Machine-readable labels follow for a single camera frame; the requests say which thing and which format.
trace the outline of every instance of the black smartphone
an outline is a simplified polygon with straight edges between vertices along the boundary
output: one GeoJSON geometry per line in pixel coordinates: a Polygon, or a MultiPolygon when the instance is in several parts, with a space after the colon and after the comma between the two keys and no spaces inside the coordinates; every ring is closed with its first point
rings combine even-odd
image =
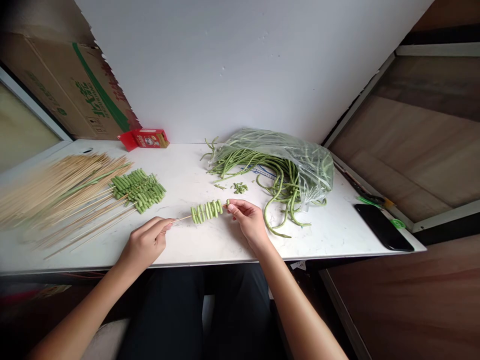
{"type": "Polygon", "coordinates": [[[378,207],[367,204],[356,204],[354,207],[387,249],[406,252],[414,251],[413,246],[410,245],[390,220],[382,214],[378,207]]]}

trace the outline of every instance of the black pants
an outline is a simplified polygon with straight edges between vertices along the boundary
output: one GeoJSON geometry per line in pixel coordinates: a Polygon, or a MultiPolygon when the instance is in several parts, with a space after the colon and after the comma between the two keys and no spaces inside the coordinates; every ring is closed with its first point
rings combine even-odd
{"type": "Polygon", "coordinates": [[[130,322],[118,359],[284,359],[259,264],[155,271],[145,303],[130,322]],[[215,305],[204,339],[206,283],[215,305]]]}

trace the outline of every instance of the hand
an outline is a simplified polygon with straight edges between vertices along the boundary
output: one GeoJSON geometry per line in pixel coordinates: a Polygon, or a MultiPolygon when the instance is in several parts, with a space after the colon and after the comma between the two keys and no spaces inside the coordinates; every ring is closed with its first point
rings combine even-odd
{"type": "Polygon", "coordinates": [[[241,232],[254,252],[270,243],[261,208],[245,200],[230,199],[227,210],[233,215],[233,220],[240,223],[241,232]]]}
{"type": "Polygon", "coordinates": [[[165,234],[172,227],[172,221],[172,218],[157,216],[133,230],[115,267],[140,276],[165,250],[165,234]]]}

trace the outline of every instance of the red small box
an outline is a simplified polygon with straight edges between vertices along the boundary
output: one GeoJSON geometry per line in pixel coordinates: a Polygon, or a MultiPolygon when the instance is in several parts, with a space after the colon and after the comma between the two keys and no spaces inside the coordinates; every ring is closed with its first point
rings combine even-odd
{"type": "Polygon", "coordinates": [[[170,143],[162,129],[134,129],[117,136],[128,152],[140,148],[166,149],[170,143]]]}

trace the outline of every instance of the plastic bag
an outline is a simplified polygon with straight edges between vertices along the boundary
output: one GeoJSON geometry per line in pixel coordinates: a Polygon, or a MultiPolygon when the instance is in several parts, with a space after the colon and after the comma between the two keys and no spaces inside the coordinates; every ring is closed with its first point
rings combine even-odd
{"type": "Polygon", "coordinates": [[[300,200],[304,210],[307,203],[322,202],[332,191],[334,161],[330,151],[318,144],[282,132],[245,128],[215,149],[210,164],[239,149],[255,150],[293,162],[299,171],[300,200]]]}

